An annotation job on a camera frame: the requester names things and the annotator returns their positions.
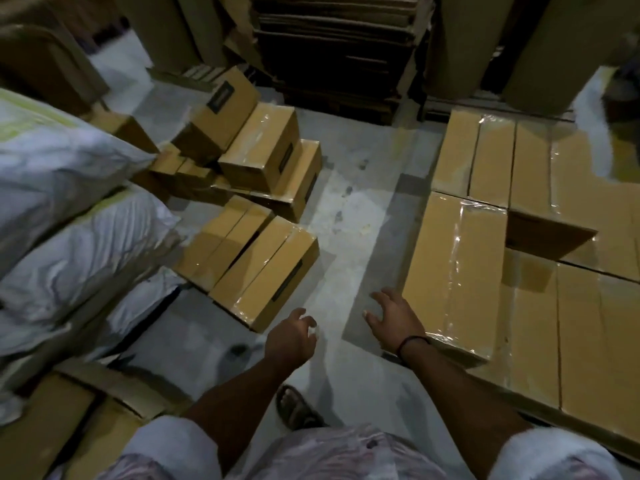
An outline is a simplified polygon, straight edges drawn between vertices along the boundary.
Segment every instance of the concrete floor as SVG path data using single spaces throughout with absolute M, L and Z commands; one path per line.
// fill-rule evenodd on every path
M 190 106 L 206 99 L 195 91 L 151 83 L 144 71 L 148 56 L 133 33 L 93 62 L 113 88 L 106 98 L 110 108 L 135 115 L 156 142 L 173 137 Z M 281 102 L 273 91 L 262 94 L 263 100 Z M 324 155 L 324 170 L 302 222 L 318 236 L 321 256 L 274 324 L 297 306 L 306 307 L 319 323 L 315 357 L 288 382 L 329 424 L 373 423 L 411 439 L 452 478 L 472 479 L 427 393 L 411 371 L 380 358 L 362 319 L 364 309 L 377 310 L 370 292 L 401 284 L 444 135 L 443 124 L 416 123 L 416 109 L 403 106 L 395 127 L 298 109 L 301 137 L 319 140 Z M 170 206 L 191 230 L 220 211 L 178 199 Z M 134 365 L 196 398 L 258 361 L 263 344 L 264 336 L 249 332 L 190 289 L 130 352 Z M 247 471 L 285 433 L 271 405 L 234 473 Z

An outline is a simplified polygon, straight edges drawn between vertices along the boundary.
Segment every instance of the wristband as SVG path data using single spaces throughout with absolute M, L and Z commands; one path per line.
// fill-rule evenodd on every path
M 404 339 L 402 341 L 402 343 L 400 344 L 400 346 L 397 348 L 396 350 L 396 356 L 398 357 L 398 359 L 400 359 L 402 361 L 403 364 L 406 365 L 406 362 L 404 361 L 404 359 L 402 358 L 402 349 L 404 348 L 405 345 L 407 345 L 409 342 L 411 342 L 412 340 L 424 340 L 425 342 L 427 342 L 429 345 L 431 345 L 431 341 L 427 338 L 424 337 L 422 335 L 411 335 L 410 337 L 407 337 L 406 339 Z

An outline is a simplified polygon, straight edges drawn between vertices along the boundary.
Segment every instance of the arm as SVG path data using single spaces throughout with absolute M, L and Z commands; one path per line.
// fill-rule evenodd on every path
M 204 393 L 184 414 L 217 444 L 223 476 L 249 446 L 278 387 L 316 350 L 316 336 L 308 334 L 316 321 L 301 319 L 305 311 L 294 310 L 269 333 L 259 363 Z
M 396 352 L 405 338 L 425 335 L 400 293 L 385 288 L 371 296 L 382 306 L 383 319 L 365 312 L 365 320 L 386 350 Z M 402 359 L 429 393 L 469 469 L 485 480 L 504 444 L 530 429 L 529 423 L 424 340 L 408 342 Z

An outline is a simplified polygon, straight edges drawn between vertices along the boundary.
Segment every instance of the black label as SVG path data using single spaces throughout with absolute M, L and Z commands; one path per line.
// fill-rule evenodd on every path
M 307 190 L 307 195 L 305 195 L 305 202 L 308 203 L 309 202 L 309 197 L 311 197 L 311 192 L 313 192 L 314 190 L 314 186 L 316 184 L 316 180 L 318 179 L 318 174 L 316 173 L 316 176 L 314 177 L 313 180 L 311 180 L 311 185 L 309 185 L 309 190 Z
M 287 166 L 289 159 L 291 158 L 291 154 L 293 153 L 293 143 L 289 144 L 286 153 L 282 157 L 282 161 L 280 162 L 280 166 L 278 167 L 278 171 L 282 174 L 284 167 Z
M 212 110 L 215 114 L 219 113 L 220 110 L 225 106 L 229 98 L 234 95 L 236 89 L 229 84 L 229 81 L 226 80 L 222 83 L 222 86 L 213 94 L 213 97 L 207 103 L 207 107 Z
M 280 295 L 287 288 L 287 286 L 289 286 L 289 283 L 291 282 L 293 277 L 296 275 L 296 273 L 299 272 L 301 267 L 302 267 L 302 259 L 298 261 L 298 264 L 295 266 L 295 268 L 293 268 L 293 271 L 289 273 L 289 275 L 287 276 L 287 279 L 284 280 L 284 282 L 280 285 L 280 288 L 278 288 L 276 293 L 273 295 L 273 298 L 271 298 L 271 301 L 276 301 L 280 297 Z

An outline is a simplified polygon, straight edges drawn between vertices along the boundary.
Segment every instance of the foot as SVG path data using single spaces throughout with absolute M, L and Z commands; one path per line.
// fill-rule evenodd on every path
M 285 426 L 292 431 L 324 428 L 327 423 L 307 404 L 297 389 L 283 385 L 276 394 L 276 409 Z

